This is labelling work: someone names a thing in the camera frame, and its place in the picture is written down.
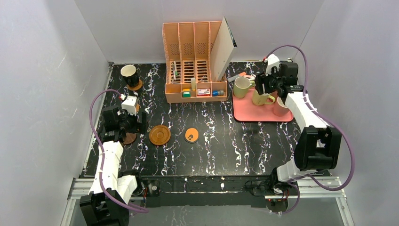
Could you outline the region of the yellow mug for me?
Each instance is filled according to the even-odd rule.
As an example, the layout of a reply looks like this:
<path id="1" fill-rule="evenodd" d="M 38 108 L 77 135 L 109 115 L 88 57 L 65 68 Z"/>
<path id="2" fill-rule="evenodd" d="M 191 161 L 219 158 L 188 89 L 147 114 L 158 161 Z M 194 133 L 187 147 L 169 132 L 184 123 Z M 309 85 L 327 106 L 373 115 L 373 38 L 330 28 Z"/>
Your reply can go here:
<path id="1" fill-rule="evenodd" d="M 260 95 L 256 90 L 253 92 L 252 103 L 256 106 L 272 105 L 275 101 L 276 98 L 271 94 Z"/>

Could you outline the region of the black mug white inside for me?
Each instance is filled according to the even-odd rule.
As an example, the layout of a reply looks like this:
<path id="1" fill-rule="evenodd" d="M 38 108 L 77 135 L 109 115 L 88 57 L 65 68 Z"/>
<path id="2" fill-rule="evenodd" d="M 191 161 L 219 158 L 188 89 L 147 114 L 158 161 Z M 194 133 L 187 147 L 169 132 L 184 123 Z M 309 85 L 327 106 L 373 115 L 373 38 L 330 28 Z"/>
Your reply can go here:
<path id="1" fill-rule="evenodd" d="M 136 67 L 134 65 L 126 65 L 122 67 L 120 74 L 129 87 L 133 88 L 139 84 L 140 79 L 136 73 Z"/>

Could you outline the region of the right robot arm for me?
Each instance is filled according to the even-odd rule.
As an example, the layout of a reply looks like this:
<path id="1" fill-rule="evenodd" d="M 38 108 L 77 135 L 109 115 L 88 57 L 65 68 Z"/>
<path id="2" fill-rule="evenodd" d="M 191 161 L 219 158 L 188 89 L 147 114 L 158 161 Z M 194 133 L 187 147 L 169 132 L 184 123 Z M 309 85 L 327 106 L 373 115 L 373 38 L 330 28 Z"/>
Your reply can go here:
<path id="1" fill-rule="evenodd" d="M 265 60 L 264 72 L 255 75 L 255 90 L 259 94 L 277 92 L 283 105 L 292 113 L 301 135 L 289 162 L 272 170 L 271 187 L 285 187 L 289 182 L 320 170 L 331 170 L 337 165 L 341 132 L 316 115 L 304 87 L 297 85 L 296 77 L 289 77 L 279 61 Z"/>

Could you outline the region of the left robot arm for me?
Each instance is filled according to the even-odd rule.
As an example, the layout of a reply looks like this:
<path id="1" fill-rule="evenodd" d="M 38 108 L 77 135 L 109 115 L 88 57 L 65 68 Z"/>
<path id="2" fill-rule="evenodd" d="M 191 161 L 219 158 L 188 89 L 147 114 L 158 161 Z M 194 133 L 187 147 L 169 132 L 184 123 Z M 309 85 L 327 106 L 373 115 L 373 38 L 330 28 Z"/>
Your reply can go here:
<path id="1" fill-rule="evenodd" d="M 87 195 L 80 198 L 80 210 L 88 226 L 127 226 L 131 196 L 144 192 L 136 170 L 119 173 L 123 143 L 129 129 L 136 129 L 137 117 L 118 106 L 102 110 L 99 157 L 95 179 Z"/>

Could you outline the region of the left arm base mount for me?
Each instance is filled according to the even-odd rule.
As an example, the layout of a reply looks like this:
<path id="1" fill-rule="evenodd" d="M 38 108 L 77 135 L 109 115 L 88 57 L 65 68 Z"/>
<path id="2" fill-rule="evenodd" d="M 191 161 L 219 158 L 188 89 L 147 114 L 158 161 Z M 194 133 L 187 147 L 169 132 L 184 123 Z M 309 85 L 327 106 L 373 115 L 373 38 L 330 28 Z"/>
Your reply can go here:
<path id="1" fill-rule="evenodd" d="M 160 181 L 155 179 L 136 177 L 137 188 L 132 192 L 128 206 L 132 215 L 148 212 L 147 204 L 151 198 L 158 198 L 160 195 Z"/>

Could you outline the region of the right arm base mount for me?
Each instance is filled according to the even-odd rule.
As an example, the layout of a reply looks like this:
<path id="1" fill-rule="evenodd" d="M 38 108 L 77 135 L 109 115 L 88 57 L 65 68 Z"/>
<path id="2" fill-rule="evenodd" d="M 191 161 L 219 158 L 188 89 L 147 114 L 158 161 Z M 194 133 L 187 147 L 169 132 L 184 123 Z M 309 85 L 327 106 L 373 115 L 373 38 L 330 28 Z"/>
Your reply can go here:
<path id="1" fill-rule="evenodd" d="M 278 182 L 269 178 L 265 180 L 249 180 L 243 189 L 252 196 L 263 197 L 266 200 L 266 207 L 270 213 L 283 215 L 292 212 L 299 204 L 300 190 L 295 183 Z M 296 195 L 292 207 L 289 207 L 289 197 Z"/>

